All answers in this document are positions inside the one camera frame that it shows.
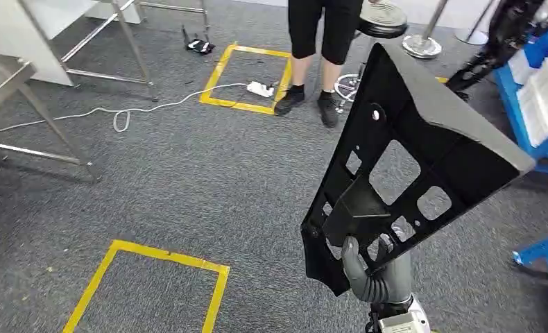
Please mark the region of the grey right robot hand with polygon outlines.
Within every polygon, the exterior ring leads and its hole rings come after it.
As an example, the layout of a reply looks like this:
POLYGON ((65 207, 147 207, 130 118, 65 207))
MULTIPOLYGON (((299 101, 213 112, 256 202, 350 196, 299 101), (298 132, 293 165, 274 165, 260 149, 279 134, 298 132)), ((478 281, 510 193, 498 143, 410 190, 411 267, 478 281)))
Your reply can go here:
POLYGON ((359 260, 359 243, 355 237, 345 238, 341 260, 353 294, 370 304, 403 303, 412 296, 412 268, 410 253, 404 253, 385 265, 374 275, 365 272, 359 260))

